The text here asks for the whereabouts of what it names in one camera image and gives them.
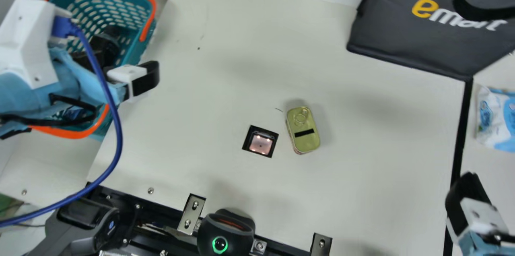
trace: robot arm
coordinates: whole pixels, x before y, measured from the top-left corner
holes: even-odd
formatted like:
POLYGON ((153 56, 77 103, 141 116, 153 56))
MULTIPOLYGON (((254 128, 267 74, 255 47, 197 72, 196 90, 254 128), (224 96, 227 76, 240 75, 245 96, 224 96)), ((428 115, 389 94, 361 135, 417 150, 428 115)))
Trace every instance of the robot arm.
POLYGON ((464 256, 515 255, 515 243, 497 208, 492 205, 478 175, 464 174, 445 199, 447 228, 464 256))
MULTIPOLYGON (((96 110, 107 103, 95 74, 66 51, 66 31, 75 27, 71 15, 46 1, 15 0, 0 25, 0 139, 30 131, 31 126, 89 122, 49 118, 75 105, 89 106, 94 119, 96 110)), ((159 64, 125 65, 106 75, 116 105, 134 102, 157 86, 159 64)))

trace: screw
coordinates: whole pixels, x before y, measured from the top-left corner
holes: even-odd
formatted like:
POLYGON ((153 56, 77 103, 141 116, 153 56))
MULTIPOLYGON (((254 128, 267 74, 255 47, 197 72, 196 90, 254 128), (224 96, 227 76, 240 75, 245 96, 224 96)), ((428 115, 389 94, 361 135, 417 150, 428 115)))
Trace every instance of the screw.
POLYGON ((263 250, 263 248, 265 248, 265 246, 263 245, 263 243, 261 242, 256 242, 256 249, 261 251, 263 250))

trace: metal bracket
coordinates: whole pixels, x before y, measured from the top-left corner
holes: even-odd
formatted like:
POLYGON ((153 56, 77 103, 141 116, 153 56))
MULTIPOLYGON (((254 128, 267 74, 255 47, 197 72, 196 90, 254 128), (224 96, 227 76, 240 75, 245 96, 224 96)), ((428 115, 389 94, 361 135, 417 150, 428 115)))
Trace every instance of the metal bracket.
POLYGON ((329 256, 333 238, 315 233, 311 243, 311 256, 329 256))
POLYGON ((252 249, 250 250, 251 256, 263 256, 265 254, 267 243, 258 239, 254 239, 252 243, 252 249))
POLYGON ((206 203, 206 199, 190 194, 186 206, 184 206, 184 212, 182 213, 177 231, 186 235, 193 235, 195 226, 197 226, 197 220, 204 208, 204 203, 206 203))

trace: black tape strip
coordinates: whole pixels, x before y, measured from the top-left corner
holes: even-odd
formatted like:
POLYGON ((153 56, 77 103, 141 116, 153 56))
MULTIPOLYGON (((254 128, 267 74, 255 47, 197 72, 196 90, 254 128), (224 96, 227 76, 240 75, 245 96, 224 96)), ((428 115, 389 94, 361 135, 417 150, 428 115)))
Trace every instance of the black tape strip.
POLYGON ((301 137, 301 136, 308 135, 308 134, 311 134, 311 133, 315 133, 315 130, 313 128, 308 129, 308 130, 304 130, 304 131, 301 131, 301 132, 297 132, 297 133, 295 133, 295 137, 301 137))

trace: plastic basket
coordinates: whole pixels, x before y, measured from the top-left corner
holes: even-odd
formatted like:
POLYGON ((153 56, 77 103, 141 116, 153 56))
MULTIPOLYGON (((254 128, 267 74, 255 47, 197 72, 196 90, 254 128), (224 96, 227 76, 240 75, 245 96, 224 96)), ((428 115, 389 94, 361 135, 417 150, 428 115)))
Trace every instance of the plastic basket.
MULTIPOLYGON (((101 33, 108 25, 120 29, 120 54, 115 65, 137 65, 143 55, 156 26, 154 20, 156 3, 154 0, 47 0, 58 7, 69 10, 78 20, 86 38, 101 33)), ((70 41, 68 52, 80 52, 84 47, 78 39, 70 41)), ((94 132, 103 138, 112 117, 109 115, 94 132)), ((83 130, 87 126, 76 126, 69 130, 83 130)))

